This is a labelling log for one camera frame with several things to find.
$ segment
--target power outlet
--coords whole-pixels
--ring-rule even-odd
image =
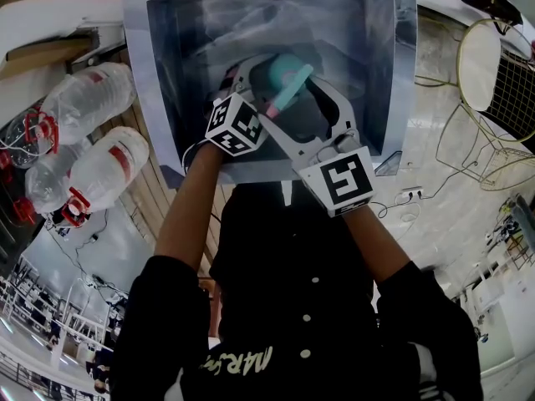
[[[410,194],[412,193],[412,199],[418,198],[418,192],[423,196],[424,195],[424,188],[421,185],[417,185],[416,187],[410,187],[409,189],[403,189],[400,192],[400,196],[403,199],[409,199]]]

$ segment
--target black and white marker cube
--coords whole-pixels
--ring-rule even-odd
[[[234,93],[214,101],[206,137],[229,155],[239,156],[258,150],[268,133],[260,125],[256,109]]]
[[[375,194],[375,173],[368,147],[342,153],[299,170],[298,174],[330,216],[368,204]]]

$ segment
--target railing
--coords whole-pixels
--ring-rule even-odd
[[[0,353],[0,373],[34,392],[36,399],[70,399],[72,401],[105,401],[104,398],[72,389],[32,372]]]

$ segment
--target teal object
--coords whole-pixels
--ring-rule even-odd
[[[304,62],[292,53],[283,53],[277,56],[269,66],[267,72],[269,83],[277,92],[279,92],[290,84],[293,76],[303,66]]]
[[[308,76],[312,74],[313,68],[312,65],[304,65],[298,72],[293,76],[291,82],[284,88],[275,100],[273,101],[272,106],[275,107],[279,112],[283,111],[284,107],[288,105],[290,100],[301,90],[304,86],[304,83],[307,81]]]

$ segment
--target tiled floor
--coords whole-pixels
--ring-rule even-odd
[[[453,33],[457,38],[462,37],[461,30]],[[420,18],[416,73],[455,82],[457,46],[447,30]],[[433,195],[446,177],[455,173],[436,161],[436,148],[459,100],[458,89],[451,86],[433,89],[415,86],[415,108],[407,127],[400,171],[396,177],[379,178],[378,202],[393,205],[396,194],[402,189],[418,185],[423,187],[425,196]],[[461,163],[470,151],[476,132],[476,126],[459,109],[448,125],[439,157]],[[490,147],[481,154],[478,170],[482,170],[490,158],[487,151]],[[523,193],[529,201],[534,189],[535,180],[532,180],[514,191]],[[389,210],[383,222],[419,266],[440,266],[454,286],[460,287],[470,280],[468,273],[472,264],[483,258],[484,236],[493,229],[498,209],[510,194],[508,190],[484,191],[475,180],[458,174],[435,198],[412,201],[420,208],[418,205],[398,206]]]

